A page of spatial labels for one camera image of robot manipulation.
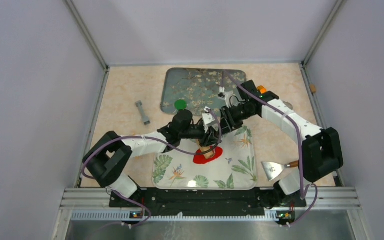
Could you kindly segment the wooden rolling pin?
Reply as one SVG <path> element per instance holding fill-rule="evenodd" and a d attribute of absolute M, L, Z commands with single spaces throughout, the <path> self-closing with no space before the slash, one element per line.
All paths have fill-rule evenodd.
<path fill-rule="evenodd" d="M 199 140 L 196 140 L 195 142 L 198 146 L 198 150 L 196 152 L 197 155 L 204 157 L 206 160 L 211 159 L 216 155 L 216 151 L 214 150 L 214 148 L 211 145 L 210 146 L 202 146 L 200 144 Z"/>

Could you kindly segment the red dough piece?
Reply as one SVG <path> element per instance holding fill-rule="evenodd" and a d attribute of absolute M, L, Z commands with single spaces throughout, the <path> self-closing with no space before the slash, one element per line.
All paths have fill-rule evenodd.
<path fill-rule="evenodd" d="M 214 160 L 217 160 L 223 154 L 223 149 L 217 146 L 214 150 L 214 155 L 212 157 L 206 158 L 205 155 L 195 155 L 193 157 L 193 163 L 197 165 L 205 165 Z"/>

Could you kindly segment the white leaf pattern tray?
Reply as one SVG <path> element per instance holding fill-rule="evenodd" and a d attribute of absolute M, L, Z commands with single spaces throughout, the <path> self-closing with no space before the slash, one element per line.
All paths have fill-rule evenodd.
<path fill-rule="evenodd" d="M 207 164 L 193 163 L 197 152 L 194 140 L 183 140 L 181 153 L 172 150 L 157 153 L 153 162 L 152 182 L 163 190 L 250 190 L 258 182 L 252 131 L 243 126 L 224 135 L 218 145 L 223 154 Z"/>

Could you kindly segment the small round metal cup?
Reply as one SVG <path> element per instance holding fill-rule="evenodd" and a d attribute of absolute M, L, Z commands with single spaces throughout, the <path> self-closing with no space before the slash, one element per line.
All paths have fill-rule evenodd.
<path fill-rule="evenodd" d="M 289 103 L 289 102 L 287 102 L 287 101 L 284 101 L 283 102 L 290 110 L 293 110 L 294 109 L 294 107 L 293 107 L 293 105 L 291 104 L 291 103 Z"/>

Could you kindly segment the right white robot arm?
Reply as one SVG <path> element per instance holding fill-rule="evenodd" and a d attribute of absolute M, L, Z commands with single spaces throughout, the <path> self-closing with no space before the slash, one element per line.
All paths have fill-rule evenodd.
<path fill-rule="evenodd" d="M 271 91 L 258 89 L 253 80 L 237 86 L 240 96 L 234 104 L 233 92 L 219 91 L 225 106 L 221 108 L 221 127 L 224 134 L 242 127 L 244 120 L 259 116 L 276 125 L 298 146 L 298 169 L 277 181 L 273 200 L 287 206 L 294 193 L 305 196 L 307 185 L 317 182 L 344 165 L 340 136 L 336 129 L 322 128 L 298 115 Z"/>

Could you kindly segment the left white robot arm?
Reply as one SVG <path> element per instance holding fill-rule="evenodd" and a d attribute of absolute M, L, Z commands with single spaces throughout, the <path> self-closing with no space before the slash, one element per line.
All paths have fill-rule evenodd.
<path fill-rule="evenodd" d="M 182 140 L 197 140 L 200 147 L 209 147 L 199 152 L 203 156 L 221 144 L 222 135 L 221 121 L 212 109 L 206 108 L 197 123 L 193 123 L 189 110 L 182 109 L 166 126 L 148 134 L 120 136 L 107 132 L 83 157 L 81 174 L 102 188 L 114 188 L 117 181 L 131 186 L 133 181 L 123 174 L 130 159 L 171 151 L 196 156 L 196 152 L 180 149 Z"/>

